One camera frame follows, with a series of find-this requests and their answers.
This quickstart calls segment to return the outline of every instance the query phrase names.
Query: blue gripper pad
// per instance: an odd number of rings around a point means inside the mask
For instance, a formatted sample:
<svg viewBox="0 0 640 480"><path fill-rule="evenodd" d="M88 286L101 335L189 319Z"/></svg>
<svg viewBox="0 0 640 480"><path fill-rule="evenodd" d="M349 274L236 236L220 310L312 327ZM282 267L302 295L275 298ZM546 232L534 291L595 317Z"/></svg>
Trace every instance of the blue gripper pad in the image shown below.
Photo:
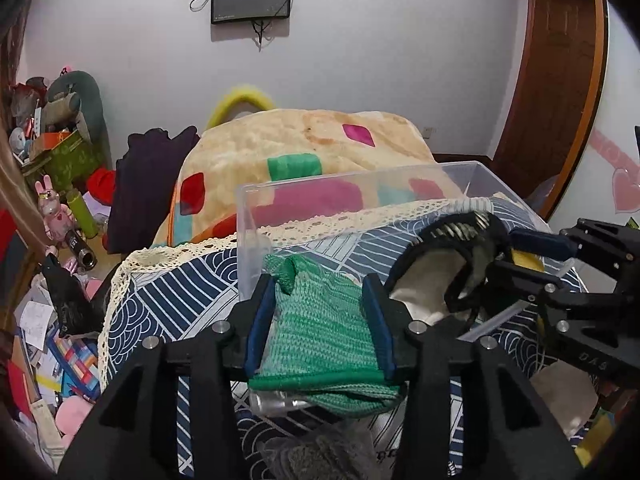
<svg viewBox="0 0 640 480"><path fill-rule="evenodd" d="M546 256L558 262L565 262L578 252L578 244L570 238L532 229L516 227L509 232L509 239L516 250Z"/></svg>
<svg viewBox="0 0 640 480"><path fill-rule="evenodd" d="M258 287L256 287L252 300L257 293L259 293ZM251 326L251 331L249 332L249 336L246 341L244 372L248 378L254 376L255 371L260 367L260 363L262 362L262 353L267 341L267 336L269 335L269 327L271 325L271 319L273 319L275 307L276 282L273 277L270 276L270 279L264 288L264 292L260 300L260 306L255 313L254 323Z"/></svg>
<svg viewBox="0 0 640 480"><path fill-rule="evenodd" d="M376 349L378 368L384 373L385 379L390 381L396 373L396 362L391 330L386 324L379 301L380 290L386 296L376 274L365 276L362 282L362 307L371 332L373 346Z"/></svg>

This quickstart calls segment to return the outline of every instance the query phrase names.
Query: green knitted cloth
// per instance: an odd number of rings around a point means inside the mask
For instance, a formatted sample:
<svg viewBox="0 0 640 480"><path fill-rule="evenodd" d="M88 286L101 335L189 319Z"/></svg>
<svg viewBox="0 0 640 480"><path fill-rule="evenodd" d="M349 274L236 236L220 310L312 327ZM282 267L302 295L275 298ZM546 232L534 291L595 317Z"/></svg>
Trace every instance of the green knitted cloth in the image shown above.
<svg viewBox="0 0 640 480"><path fill-rule="evenodd" d="M274 330L254 390L295 391L341 416L386 412L402 399L378 369L362 288L309 258L270 254L277 282Z"/></svg>

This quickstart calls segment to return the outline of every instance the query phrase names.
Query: blue and white patterned fabric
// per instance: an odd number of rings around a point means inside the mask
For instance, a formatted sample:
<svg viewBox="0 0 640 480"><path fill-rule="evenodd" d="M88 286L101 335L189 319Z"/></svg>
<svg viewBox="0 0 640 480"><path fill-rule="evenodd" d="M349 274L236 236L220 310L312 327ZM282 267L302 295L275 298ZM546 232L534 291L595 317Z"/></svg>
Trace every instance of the blue and white patterned fabric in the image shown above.
<svg viewBox="0 0 640 480"><path fill-rule="evenodd" d="M500 198L471 199L451 203L443 209L421 218L398 221L383 228L363 233L347 234L291 246L281 254L305 252L331 270L347 272L362 279L377 272L384 282L396 258L425 226L444 214L469 209L487 209L501 218L509 229L532 228L527 212L508 200ZM545 259L547 272L554 272L560 263ZM225 319L238 301L236 249L219 251L197 257L174 270L133 277L129 290L113 317L108 338L108 378L117 373L137 343L149 335L167 341L189 338L218 319ZM575 271L563 281L573 290L582 290ZM494 336L513 357L524 373L531 377L541 366L554 361L539 352L536 333L536 314L525 310L502 325ZM238 428L242 436L244 455L251 468L252 479L272 478L257 445L275 436L301 436L321 424L337 422L338 417L319 408L289 412L276 418L259 418L248 407L246 384L233 383ZM189 438L189 383L181 378L178 386L178 464L181 472L193 475ZM391 412L364 420L378 455L384 478L388 478L395 463L400 443L405 402ZM462 390L460 383L451 380L450 473L462 468ZM586 432L576 437L575 445Z"/></svg>

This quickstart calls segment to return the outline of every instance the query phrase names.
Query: pink plush toy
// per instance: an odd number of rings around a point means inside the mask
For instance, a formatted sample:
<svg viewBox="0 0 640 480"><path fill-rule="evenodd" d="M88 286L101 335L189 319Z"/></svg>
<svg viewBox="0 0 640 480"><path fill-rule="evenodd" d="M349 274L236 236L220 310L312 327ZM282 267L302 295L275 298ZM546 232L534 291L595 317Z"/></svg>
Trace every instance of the pink plush toy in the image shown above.
<svg viewBox="0 0 640 480"><path fill-rule="evenodd" d="M60 203L60 195L53 189L49 175L43 177L43 182L44 186L36 182L35 187L38 193L38 209L44 220L44 231L56 244L61 244L65 241L65 235L69 229L74 228L76 218L67 205ZM58 248L56 245L51 245L47 247L45 254L58 256ZM78 261L70 258L63 267L69 272L75 272Z"/></svg>
<svg viewBox="0 0 640 480"><path fill-rule="evenodd" d="M67 397L62 401L56 413L56 426L64 433L62 439L65 447L69 447L92 407L91 403L77 396Z"/></svg>

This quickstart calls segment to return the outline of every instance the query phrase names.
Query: cream lace edge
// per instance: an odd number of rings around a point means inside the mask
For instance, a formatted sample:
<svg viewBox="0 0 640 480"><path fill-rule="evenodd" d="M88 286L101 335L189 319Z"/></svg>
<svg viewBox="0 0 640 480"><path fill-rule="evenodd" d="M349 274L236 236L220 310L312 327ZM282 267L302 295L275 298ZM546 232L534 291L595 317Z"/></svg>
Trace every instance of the cream lace edge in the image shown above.
<svg viewBox="0 0 640 480"><path fill-rule="evenodd" d="M308 243L318 238L360 232L383 227L392 222L412 220L439 210L446 205L464 200L420 200L401 205L389 205L365 209L355 213L334 216L317 216L305 221L291 221L278 227L263 227L258 233L271 239L274 247ZM104 325L98 338L98 371L100 387L107 386L108 337L111 321L117 307L129 289L132 274L172 270L205 254L236 247L236 234L226 238L210 238L199 244L183 244L178 247L157 247L131 253L121 264L111 280L111 298L104 316Z"/></svg>

